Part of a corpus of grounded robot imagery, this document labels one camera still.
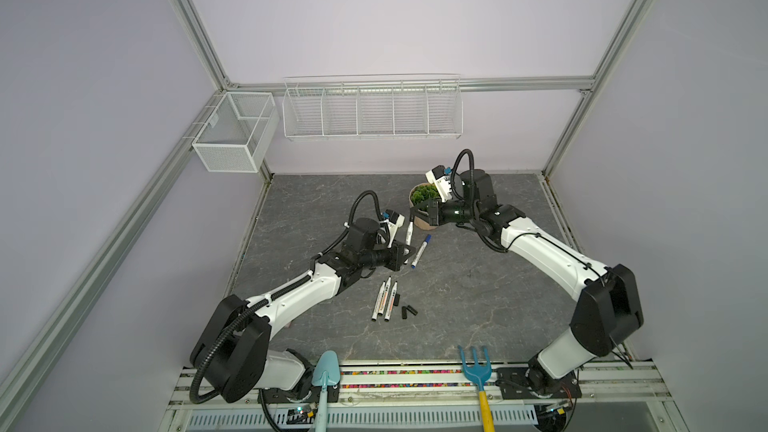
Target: light blue trowel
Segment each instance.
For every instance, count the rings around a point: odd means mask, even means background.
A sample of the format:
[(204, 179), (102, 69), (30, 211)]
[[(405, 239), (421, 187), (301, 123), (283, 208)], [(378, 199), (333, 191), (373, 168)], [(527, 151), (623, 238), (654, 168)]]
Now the light blue trowel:
[(317, 432), (326, 432), (328, 426), (328, 386), (334, 386), (341, 380), (339, 369), (339, 356), (333, 350), (326, 350), (317, 362), (315, 372), (312, 374), (312, 385), (322, 386), (320, 392), (320, 404), (317, 406), (315, 417), (315, 429)]

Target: white wire basket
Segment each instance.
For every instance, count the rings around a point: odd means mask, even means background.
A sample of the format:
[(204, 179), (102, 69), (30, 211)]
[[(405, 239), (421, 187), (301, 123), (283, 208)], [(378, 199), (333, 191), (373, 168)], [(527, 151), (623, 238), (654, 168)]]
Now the white wire basket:
[(268, 92), (226, 92), (192, 143), (211, 172), (258, 172), (280, 122)]
[(321, 82), (327, 79), (286, 79), (283, 124), (288, 139), (424, 139), (462, 134), (457, 76), (365, 76)]

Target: wire rack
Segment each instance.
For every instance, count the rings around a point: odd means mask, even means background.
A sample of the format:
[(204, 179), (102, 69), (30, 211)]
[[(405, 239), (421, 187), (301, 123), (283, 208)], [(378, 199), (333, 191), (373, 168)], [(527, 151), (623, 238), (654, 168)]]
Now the wire rack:
[(286, 79), (283, 123), (288, 139), (423, 139), (462, 134), (457, 76), (347, 77), (344, 82), (298, 79)]
[(192, 147), (211, 172), (258, 172), (280, 122), (268, 92), (226, 92)]

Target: brown paper pot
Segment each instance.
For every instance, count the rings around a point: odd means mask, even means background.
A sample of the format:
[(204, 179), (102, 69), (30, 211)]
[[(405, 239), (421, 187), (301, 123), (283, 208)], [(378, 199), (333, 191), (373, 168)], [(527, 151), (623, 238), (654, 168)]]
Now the brown paper pot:
[[(411, 202), (411, 195), (413, 194), (413, 191), (416, 190), (417, 187), (421, 186), (428, 186), (428, 182), (422, 182), (418, 184), (416, 187), (412, 188), (410, 192), (408, 192), (408, 203), (413, 207), (413, 202)], [(418, 215), (421, 214), (422, 216), (426, 216), (426, 214), (422, 211), (417, 211), (416, 216), (413, 218), (413, 224), (420, 228), (421, 230), (434, 230), (437, 228), (437, 226), (430, 226), (427, 221), (421, 219)]]

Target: dark gray countertop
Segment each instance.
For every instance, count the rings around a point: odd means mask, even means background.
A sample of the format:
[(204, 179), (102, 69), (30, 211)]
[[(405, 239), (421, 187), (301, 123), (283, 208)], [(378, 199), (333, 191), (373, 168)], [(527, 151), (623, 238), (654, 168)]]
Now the dark gray countertop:
[[(512, 204), (539, 226), (560, 231), (533, 174), (494, 175), (499, 203)], [(275, 176), (234, 293), (261, 294), (304, 272), (309, 258), (342, 230), (352, 201), (368, 188), (381, 209), (407, 215), (408, 192), (424, 176)], [(365, 198), (357, 217), (373, 217)], [(456, 346), (486, 345), (494, 360), (529, 360), (565, 330), (575, 306), (568, 294), (516, 254), (486, 248), (455, 226), (434, 231), (416, 269), (379, 268), (333, 299), (316, 305), (279, 332), (270, 348), (292, 348), (309, 360), (325, 350), (345, 359), (456, 359)], [(398, 237), (405, 237), (402, 230)], [(427, 232), (415, 229), (413, 244)], [(379, 285), (398, 281), (401, 305), (417, 316), (371, 321)]]

